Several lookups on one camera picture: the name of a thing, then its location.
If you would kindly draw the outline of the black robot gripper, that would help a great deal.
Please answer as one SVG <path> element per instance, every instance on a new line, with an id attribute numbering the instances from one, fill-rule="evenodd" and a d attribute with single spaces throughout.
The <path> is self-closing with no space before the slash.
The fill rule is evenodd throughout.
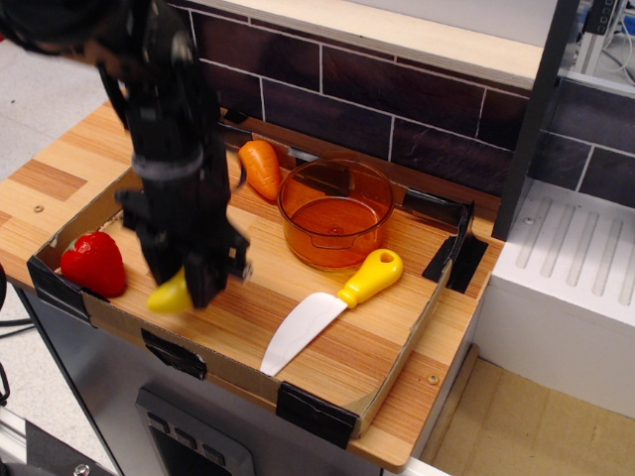
<path id="1" fill-rule="evenodd" d="M 225 153 L 195 153 L 186 161 L 159 162 L 135 154 L 140 189 L 121 189 L 124 225 L 135 231 L 159 286 L 185 267 L 194 308 L 206 308 L 227 286 L 228 275 L 246 279 L 249 241 L 226 216 L 232 191 Z"/>

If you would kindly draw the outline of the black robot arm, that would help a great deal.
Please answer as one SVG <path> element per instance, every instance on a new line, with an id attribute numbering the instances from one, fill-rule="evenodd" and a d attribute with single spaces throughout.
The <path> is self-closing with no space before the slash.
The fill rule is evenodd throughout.
<path id="1" fill-rule="evenodd" d="M 248 240 L 226 215 L 220 107 L 176 10 L 163 1 L 5 1 L 1 32 L 26 51 L 98 69 L 143 184 L 116 197 L 158 284 L 183 272 L 204 308 L 230 276 L 248 274 Z"/>

